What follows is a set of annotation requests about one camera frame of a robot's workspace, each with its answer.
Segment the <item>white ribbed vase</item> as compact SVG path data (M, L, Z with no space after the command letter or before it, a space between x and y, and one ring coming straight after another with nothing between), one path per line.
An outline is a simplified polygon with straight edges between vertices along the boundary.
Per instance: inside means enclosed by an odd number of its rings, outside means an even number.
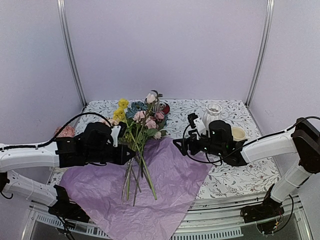
M222 107L217 103L211 102L206 105L206 108L202 117L202 121L207 131L209 130L209 124L212 121L216 121L220 119L221 112L222 112Z

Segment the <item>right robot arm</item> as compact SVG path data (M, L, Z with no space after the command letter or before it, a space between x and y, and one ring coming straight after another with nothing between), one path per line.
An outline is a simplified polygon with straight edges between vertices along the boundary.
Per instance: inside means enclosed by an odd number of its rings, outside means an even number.
M214 120L208 128L197 115L188 116L189 124L182 138L173 140L183 156L214 155L232 167L243 167L255 161L273 158L286 160L287 170L266 192L262 203L240 210L245 223L257 222L284 214L283 201L300 188L312 175L320 172L320 131L310 122L317 116L300 117L284 130L255 140L236 141L232 127L223 120Z

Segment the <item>pink paper flower bouquet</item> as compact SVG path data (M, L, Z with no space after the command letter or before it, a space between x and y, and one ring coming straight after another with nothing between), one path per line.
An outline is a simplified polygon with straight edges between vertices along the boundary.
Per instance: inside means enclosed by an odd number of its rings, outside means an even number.
M135 157L129 160L122 186L121 200L128 201L131 188L134 188L133 203L136 203L138 192L142 191L140 180L145 181L151 189L154 199L157 199L156 190L147 167L144 154L148 140L159 140L166 136L168 114L170 107L161 102L158 96L151 94L145 101L129 102L122 98L118 101L118 108L113 112L110 123L104 121L108 126L125 123L126 130L120 142L128 145L135 152Z

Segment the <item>purple wrapping paper sheet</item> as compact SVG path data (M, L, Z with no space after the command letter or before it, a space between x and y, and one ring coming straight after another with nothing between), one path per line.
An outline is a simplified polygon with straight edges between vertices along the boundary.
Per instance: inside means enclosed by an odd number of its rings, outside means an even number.
M126 167L71 167L60 185L113 240L168 240L196 198L211 166L201 154L183 156L171 138L149 140L144 157L152 186L131 180L122 200Z

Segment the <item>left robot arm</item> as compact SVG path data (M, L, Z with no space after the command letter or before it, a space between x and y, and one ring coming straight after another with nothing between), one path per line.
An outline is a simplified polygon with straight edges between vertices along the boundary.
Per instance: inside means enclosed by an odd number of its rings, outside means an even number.
M19 195L47 207L48 213L61 220L87 223L89 216L58 185L48 185L22 175L26 169L84 167L106 164L123 166L136 154L120 143L126 125L120 122L108 126L102 122L89 123L75 136L54 137L48 142L31 145L0 146L0 192Z

